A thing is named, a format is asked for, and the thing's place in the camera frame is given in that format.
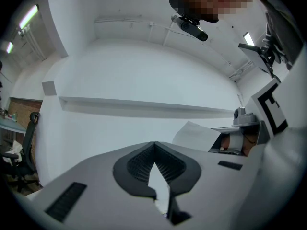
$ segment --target fluorescent light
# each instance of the fluorescent light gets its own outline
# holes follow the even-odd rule
[[[9,42],[9,45],[6,48],[6,52],[8,52],[8,54],[9,54],[11,52],[12,48],[13,48],[13,44],[11,42]]]
[[[37,11],[38,11],[37,6],[34,5],[19,23],[20,29],[23,29],[28,24],[28,22],[37,13]]]
[[[245,38],[245,40],[246,40],[248,45],[255,46],[254,42],[253,42],[253,39],[251,39],[251,36],[249,35],[249,33],[245,33],[244,34],[244,38]]]

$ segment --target black vent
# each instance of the black vent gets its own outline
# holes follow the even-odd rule
[[[230,168],[230,169],[234,169],[234,170],[241,170],[242,168],[242,164],[239,163],[232,163],[232,162],[228,162],[228,161],[219,161],[218,165]]]
[[[168,184],[170,184],[186,170],[186,164],[184,161],[158,146],[156,146],[155,149],[154,161],[161,175]]]
[[[72,183],[45,212],[54,219],[62,222],[86,187],[82,183]]]
[[[148,185],[150,170],[154,165],[154,146],[147,148],[127,163],[129,173],[138,181]]]

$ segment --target black slot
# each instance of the black slot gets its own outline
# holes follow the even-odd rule
[[[119,186],[133,196],[156,199],[156,192],[148,186],[150,171],[157,165],[170,187],[167,219],[177,225],[192,216],[179,209],[176,196],[189,192],[201,176],[201,167],[160,142],[145,146],[121,157],[113,166],[113,176]]]
[[[74,182],[61,194],[45,212],[54,219],[63,222],[65,217],[71,211],[79,197],[86,189],[86,185]]]
[[[232,163],[232,162],[227,162],[227,161],[219,161],[218,165],[222,165],[224,167],[230,168],[230,169],[234,169],[234,170],[241,170],[242,168],[242,164],[238,164],[238,163]]]

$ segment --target brick wall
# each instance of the brick wall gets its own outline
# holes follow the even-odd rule
[[[24,128],[27,128],[28,123],[30,122],[30,114],[32,112],[39,112],[42,102],[39,101],[28,101],[21,100],[16,98],[11,98],[10,106],[9,106],[9,114],[17,113],[17,122],[21,124]],[[19,143],[23,143],[24,135],[17,133],[16,140]],[[32,140],[32,158],[35,162],[35,140],[36,140],[36,131],[34,132],[33,140]]]

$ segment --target office chair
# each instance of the office chair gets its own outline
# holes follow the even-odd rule
[[[35,165],[31,156],[31,148],[32,148],[32,138],[34,135],[34,131],[36,125],[38,123],[39,113],[32,112],[30,114],[30,122],[28,124],[24,141],[23,141],[23,149],[22,149],[22,161],[16,162],[15,159],[18,158],[17,154],[11,154],[7,152],[2,152],[0,156],[0,167],[1,172],[3,174],[11,175],[13,178],[17,176],[17,181],[9,182],[9,185],[18,186],[17,191],[21,192],[21,190],[26,187],[30,183],[38,184],[38,180],[26,180],[24,177],[26,175],[33,175],[36,172]],[[11,159],[12,165],[6,163],[2,157]]]

